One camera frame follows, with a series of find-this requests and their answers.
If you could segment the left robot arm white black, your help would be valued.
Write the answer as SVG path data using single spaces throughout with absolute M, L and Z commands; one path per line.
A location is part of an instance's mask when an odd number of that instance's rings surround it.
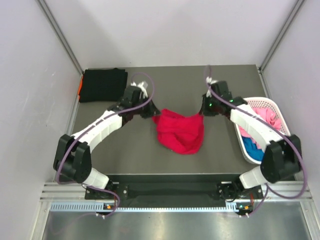
M 110 134 L 119 130 L 135 115 L 148 119 L 161 112 L 147 92 L 147 83 L 131 83 L 120 100 L 99 118 L 73 135 L 64 134 L 58 140 L 53 169 L 59 184 L 78 183 L 96 188 L 102 198 L 114 191 L 110 178 L 93 168 L 93 150 Z

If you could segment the red t shirt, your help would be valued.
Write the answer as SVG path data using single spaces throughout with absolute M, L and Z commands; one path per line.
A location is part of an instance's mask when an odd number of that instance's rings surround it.
M 156 125 L 158 142 L 169 150 L 180 155 L 193 155 L 202 147 L 205 136 L 202 115 L 184 116 L 162 109 L 161 114 L 152 120 Z

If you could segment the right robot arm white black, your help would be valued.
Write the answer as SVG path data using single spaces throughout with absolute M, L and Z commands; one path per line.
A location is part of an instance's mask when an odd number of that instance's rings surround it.
M 296 135 L 284 135 L 265 122 L 242 97 L 233 97 L 226 81 L 207 77 L 207 93 L 202 96 L 200 114 L 225 116 L 244 129 L 264 152 L 259 166 L 242 173 L 234 181 L 233 192 L 245 198 L 252 188 L 277 183 L 302 170 L 301 141 Z

